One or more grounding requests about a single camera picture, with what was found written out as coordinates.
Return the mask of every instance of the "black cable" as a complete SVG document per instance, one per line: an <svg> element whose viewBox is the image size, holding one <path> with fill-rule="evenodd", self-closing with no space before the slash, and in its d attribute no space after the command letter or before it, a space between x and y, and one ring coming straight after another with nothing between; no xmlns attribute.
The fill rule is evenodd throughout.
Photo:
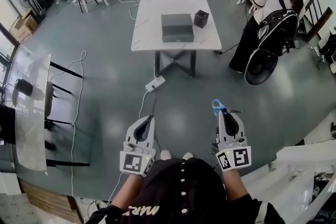
<svg viewBox="0 0 336 224"><path fill-rule="evenodd" d="M249 14L249 15L247 15L247 8L248 8L248 3L246 3L246 5L245 5L245 17L246 17L246 24L248 23L248 20L250 20L250 15L251 14Z"/></svg>
<svg viewBox="0 0 336 224"><path fill-rule="evenodd" d="M79 198L80 202L84 205L90 205L90 204L85 204L84 202L82 202L83 198Z"/></svg>
<svg viewBox="0 0 336 224"><path fill-rule="evenodd" d="M90 218L89 208L90 208L90 206L93 205L95 202L96 202L96 200L93 200L93 202L90 203L89 206L88 206L88 218Z"/></svg>
<svg viewBox="0 0 336 224"><path fill-rule="evenodd" d="M328 140L334 140L334 138L329 138L329 139L327 139L327 140L320 141L320 142L317 142L317 143L315 143L315 144L322 143L322 142L325 142L325 141L328 141Z"/></svg>
<svg viewBox="0 0 336 224"><path fill-rule="evenodd" d="M217 165L218 165L218 162L215 164L215 166L214 166L213 170L215 170L215 169L216 169Z"/></svg>
<svg viewBox="0 0 336 224"><path fill-rule="evenodd" d="M100 204L98 203L98 201L96 201L95 204L96 204L97 210L99 210L100 209Z"/></svg>
<svg viewBox="0 0 336 224"><path fill-rule="evenodd" d="M12 108L12 107L14 106L14 104L13 104L13 102L12 102L11 100L5 100L5 101L3 102L3 105L5 105L6 102L11 102L11 103L12 103L12 106L11 106L10 108Z"/></svg>
<svg viewBox="0 0 336 224"><path fill-rule="evenodd" d="M214 53L217 54L217 55L222 55L222 54L225 54L227 53L229 50L232 50L234 47L238 46L240 42L238 42L236 45L232 46L231 48L227 49L226 51L224 52L221 52L220 50L214 50Z"/></svg>
<svg viewBox="0 0 336 224"><path fill-rule="evenodd" d="M158 93L156 91L156 87L154 85L152 87L153 87L153 89L155 91L155 99L154 99L153 110L152 110L152 115L154 115L154 109L155 109L156 99L158 98L158 95L157 95Z"/></svg>
<svg viewBox="0 0 336 224"><path fill-rule="evenodd" d="M156 104L156 100L157 100L157 98L158 98L158 93L157 93L157 91L156 91L156 87L153 85L152 86L153 87L153 89L154 89L154 91L155 91L155 99L154 99L154 103L153 103L153 110L152 110L152 115L154 116L154 109L155 109L155 104ZM155 135L155 140L156 140L156 143L158 144L158 148L159 148L159 150L160 150L160 152L162 152L162 150L161 150L161 146L160 146L160 144L159 144L159 140L157 140L158 139L158 137Z"/></svg>

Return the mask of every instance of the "small black container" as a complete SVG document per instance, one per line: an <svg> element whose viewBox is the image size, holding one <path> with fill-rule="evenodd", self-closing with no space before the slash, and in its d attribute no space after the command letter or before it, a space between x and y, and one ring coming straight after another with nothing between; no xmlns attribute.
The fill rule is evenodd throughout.
<svg viewBox="0 0 336 224"><path fill-rule="evenodd" d="M17 79L14 83L14 88L27 96L30 96L33 92L33 85L24 79Z"/></svg>
<svg viewBox="0 0 336 224"><path fill-rule="evenodd" d="M201 9L195 14L194 25L203 28L208 22L209 13L202 11Z"/></svg>

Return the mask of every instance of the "sneaker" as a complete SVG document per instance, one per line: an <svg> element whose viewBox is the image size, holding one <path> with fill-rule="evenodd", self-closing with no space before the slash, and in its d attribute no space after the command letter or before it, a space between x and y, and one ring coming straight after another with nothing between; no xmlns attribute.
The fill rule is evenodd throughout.
<svg viewBox="0 0 336 224"><path fill-rule="evenodd" d="M166 160L166 159L171 159L171 158L172 158L172 154L170 154L168 150L161 151L160 159Z"/></svg>
<svg viewBox="0 0 336 224"><path fill-rule="evenodd" d="M190 159L190 158L193 158L193 157L194 157L194 155L192 153L188 152L188 153L184 154L183 159L187 160L187 159Z"/></svg>

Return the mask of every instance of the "white cable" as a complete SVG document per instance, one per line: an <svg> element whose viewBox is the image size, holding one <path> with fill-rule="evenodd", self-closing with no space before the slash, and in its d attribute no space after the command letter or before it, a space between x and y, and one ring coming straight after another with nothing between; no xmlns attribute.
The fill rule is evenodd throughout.
<svg viewBox="0 0 336 224"><path fill-rule="evenodd" d="M75 6L78 6L78 5L80 5L80 1L81 0L79 0L79 3L78 4L76 4L76 3L74 3L74 5ZM142 1L142 0L136 0L136 1L121 1L121 0L118 0L120 3L136 3L136 2L140 2L140 1ZM135 20L135 18L132 16L132 13L131 13L131 8L132 7L135 7L135 6L138 6L138 4L135 4L135 5L133 5L133 6L130 6L130 8L129 8L129 10L128 10L128 12L129 12L129 14L130 14L130 17L133 19L133 20Z"/></svg>
<svg viewBox="0 0 336 224"><path fill-rule="evenodd" d="M73 121L70 122L70 126L73 126L73 139L72 139L72 147L71 147L71 162L74 162L74 155L73 155L73 152L74 152L74 145L75 145L75 137L76 137L76 121L77 121L77 117L78 117L78 114L79 114L79 103L80 103L80 97L82 95L82 90L83 90L83 79L84 79L84 70L83 70L83 65L82 65L82 61L85 59L87 55L87 52L84 50L82 51L82 53L80 54L80 59L79 60L76 60L76 61L73 61L71 64L68 65L67 69L74 63L74 62L78 62L80 61L80 69L82 70L82 85L81 85L81 88L80 88L80 92L79 92L79 97L78 97L78 103L77 103L77 114L76 114L76 117ZM54 74L51 79L49 81L51 81L56 75L58 74L64 74L65 72L61 72L61 73L56 73ZM80 205L80 201L74 196L74 181L73 181L73 171L74 171L74 167L72 166L71 167L71 195L73 196L73 198L77 201L77 203L79 204L79 208L81 210L81 214L82 216L84 217L84 213L83 213L83 210L82 210L82 207Z"/></svg>
<svg viewBox="0 0 336 224"><path fill-rule="evenodd" d="M141 109L140 109L140 112L139 112L139 119L140 119L141 111L142 111L142 109L143 109L143 103L145 102L145 97L146 97L147 93L149 93L149 91L147 91L147 92L145 93L145 95L143 96L143 99L142 99L142 105L141 105Z"/></svg>
<svg viewBox="0 0 336 224"><path fill-rule="evenodd" d="M110 198L109 198L109 203L110 203L110 200L111 200L111 198L112 198L112 196L113 196L113 194L114 194L115 190L117 189L117 187L118 187L118 185L119 185L119 183L120 183L120 179L121 179L121 176L122 176L122 174L123 174L123 173L124 173L124 172L122 172L122 173L120 174L120 176L119 176L119 180L118 180L118 183L117 183L116 187L114 188L114 190L113 190L112 194L110 195Z"/></svg>
<svg viewBox="0 0 336 224"><path fill-rule="evenodd" d="M12 87L14 88L14 86L11 85L10 83L6 83L6 84L4 85L4 88L5 88L7 85L12 86Z"/></svg>
<svg viewBox="0 0 336 224"><path fill-rule="evenodd" d="M307 47L308 49L314 50L314 47L313 47L313 46L309 47L307 43L306 43L306 47Z"/></svg>
<svg viewBox="0 0 336 224"><path fill-rule="evenodd" d="M157 79L157 77L155 76L155 60L154 60L154 79Z"/></svg>

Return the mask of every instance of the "black bag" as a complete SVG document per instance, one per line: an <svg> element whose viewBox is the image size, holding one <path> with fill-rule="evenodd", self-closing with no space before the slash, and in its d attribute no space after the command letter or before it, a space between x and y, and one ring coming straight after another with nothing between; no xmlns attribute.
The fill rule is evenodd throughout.
<svg viewBox="0 0 336 224"><path fill-rule="evenodd" d="M282 9L275 10L260 22L258 30L259 48L278 56L293 48L299 17L293 9L286 9L284 0L279 0Z"/></svg>

